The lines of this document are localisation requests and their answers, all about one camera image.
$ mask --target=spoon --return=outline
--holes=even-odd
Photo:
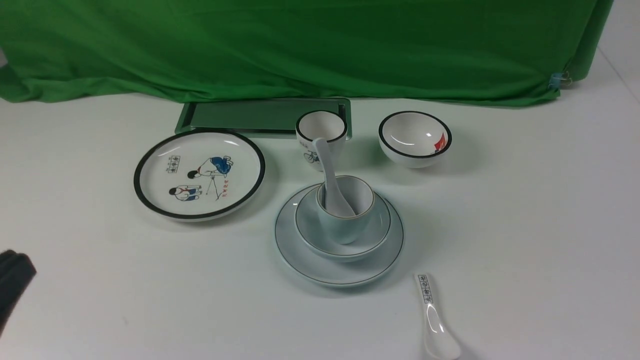
[[[424,313],[424,348],[429,355],[440,360],[456,360],[461,355],[460,345],[442,325],[433,305],[433,289],[427,274],[414,275],[422,297]]]
[[[348,218],[356,216],[356,213],[340,192],[338,181],[335,179],[329,144],[326,143],[324,138],[317,138],[314,140],[313,146],[316,148],[320,165],[324,170],[324,208],[329,214],[337,217]]]

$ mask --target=white bowl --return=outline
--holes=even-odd
[[[382,120],[378,128],[382,151],[408,168],[433,165],[451,146],[451,131],[440,119],[419,111],[401,111]]]

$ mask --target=green tray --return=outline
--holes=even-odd
[[[351,103],[341,97],[189,102],[182,109],[175,133],[213,128],[254,137],[295,137],[298,119],[317,110],[342,117],[347,122],[347,139],[351,138]]]

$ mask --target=cartoon illustration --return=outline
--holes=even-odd
[[[320,161],[320,159],[318,158],[317,152],[311,151],[311,150],[305,152],[305,159],[307,159],[309,163],[315,163]]]
[[[440,138],[440,140],[437,143],[433,144],[433,145],[436,147],[436,151],[435,152],[438,152],[438,151],[444,149],[445,145],[447,145],[447,139],[444,137],[444,133],[442,133],[442,137]]]
[[[222,190],[222,192],[220,192],[218,191],[218,185],[216,184],[216,177],[223,176],[226,178],[233,165],[234,162],[231,161],[231,156],[224,156],[223,158],[216,156],[207,159],[207,161],[205,161],[204,164],[200,165],[197,170],[189,171],[187,173],[187,177],[190,179],[195,179],[200,176],[210,177],[211,181],[209,181],[209,187],[207,188],[207,192],[205,192],[205,195],[209,194],[209,190],[211,190],[211,185],[213,184],[213,187],[216,190],[216,200],[218,200],[221,196],[227,196],[226,188],[228,187],[229,181],[225,180],[224,189]]]
[[[202,195],[202,186],[200,185],[178,185],[169,189],[169,195],[175,196],[180,201],[198,200]]]
[[[198,167],[198,170],[189,171],[187,177],[190,179],[195,179],[200,176],[219,176],[222,175],[227,177],[227,174],[231,170],[231,167],[234,165],[234,162],[231,161],[230,156],[225,156],[221,158],[216,156],[215,158],[209,158],[204,164]]]

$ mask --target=plate rim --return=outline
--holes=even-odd
[[[260,161],[260,173],[258,174],[258,178],[256,179],[255,184],[253,185],[251,190],[245,196],[243,196],[240,200],[234,202],[233,204],[227,206],[226,208],[223,208],[223,209],[220,209],[220,210],[216,210],[216,211],[212,211],[210,213],[195,214],[195,215],[185,215],[185,214],[172,213],[171,211],[167,211],[167,210],[163,210],[161,208],[158,208],[156,205],[151,203],[147,199],[145,194],[142,192],[142,187],[140,186],[140,175],[142,174],[142,168],[145,166],[145,163],[147,162],[147,160],[149,160],[151,155],[153,155],[153,153],[156,150],[158,150],[160,147],[162,147],[162,146],[164,146],[164,145],[166,145],[166,144],[168,144],[168,143],[170,143],[170,142],[172,142],[172,141],[174,141],[174,140],[176,140],[178,138],[182,138],[182,137],[185,137],[185,136],[194,135],[194,134],[198,134],[198,133],[226,134],[226,135],[237,137],[237,138],[241,139],[242,141],[246,142],[247,144],[249,144],[249,146],[251,146],[251,148],[258,155],[258,159]],[[240,206],[243,203],[245,203],[247,200],[249,200],[249,198],[251,198],[253,196],[253,194],[258,190],[258,188],[260,188],[260,185],[262,184],[262,180],[264,180],[264,173],[265,173],[264,155],[263,155],[262,151],[260,150],[260,148],[258,147],[258,145],[256,145],[253,141],[249,140],[247,137],[245,137],[243,135],[240,135],[238,133],[235,133],[233,131],[225,130],[225,129],[194,129],[194,130],[191,130],[191,131],[187,131],[185,133],[180,133],[180,134],[177,134],[177,135],[170,136],[170,137],[164,139],[163,141],[155,144],[155,146],[153,146],[149,151],[147,151],[147,153],[138,162],[138,166],[136,167],[136,171],[133,174],[133,188],[134,188],[134,190],[136,192],[136,195],[138,196],[138,199],[148,209],[150,209],[152,211],[155,211],[156,213],[159,213],[160,215],[164,215],[166,217],[175,218],[175,219],[179,219],[179,220],[207,220],[207,219],[212,219],[212,218],[219,217],[220,215],[224,215],[225,213],[229,213],[229,212],[233,211],[234,209],[236,209],[238,206]]]
[[[370,277],[368,279],[364,279],[364,280],[356,281],[356,282],[345,282],[345,283],[326,282],[326,281],[318,280],[318,279],[315,279],[313,277],[310,277],[308,275],[303,274],[298,269],[293,267],[293,265],[291,265],[285,259],[284,255],[282,254],[282,250],[280,249],[280,245],[278,244],[277,237],[276,237],[276,223],[278,222],[278,219],[280,218],[280,214],[281,214],[282,210],[284,210],[284,208],[289,204],[291,199],[293,199],[297,194],[299,194],[301,192],[304,192],[305,190],[311,191],[311,188],[313,188],[315,185],[311,185],[311,186],[305,187],[305,188],[295,192],[291,197],[289,197],[285,201],[285,203],[280,208],[280,211],[278,211],[278,213],[276,215],[275,221],[273,223],[273,242],[274,242],[274,244],[276,246],[276,250],[278,251],[278,255],[280,256],[280,259],[287,265],[287,267],[289,267],[291,270],[296,272],[298,275],[302,276],[302,278],[304,278],[306,280],[309,280],[311,282],[314,282],[314,283],[316,283],[318,285],[327,286],[327,287],[330,287],[330,288],[352,288],[352,287],[355,287],[355,286],[363,286],[363,285],[366,285],[366,284],[372,282],[373,280],[377,279],[378,277],[384,275],[388,271],[390,271],[391,268],[394,266],[394,264],[397,263],[397,260],[400,257],[400,254],[402,254],[402,251],[404,249],[404,241],[405,241],[405,238],[404,238],[404,224],[403,224],[402,218],[400,217],[400,213],[398,212],[396,207],[389,200],[387,200],[386,197],[382,196],[378,192],[376,192],[376,194],[378,194],[378,196],[380,196],[388,204],[388,206],[390,206],[396,212],[398,220],[400,220],[400,228],[402,229],[402,234],[403,234],[402,243],[400,244],[400,249],[398,250],[398,253],[396,254],[394,260],[384,270],[382,270],[380,273],[378,273],[378,274],[376,274],[376,275],[374,275],[374,276],[372,276],[372,277]]]

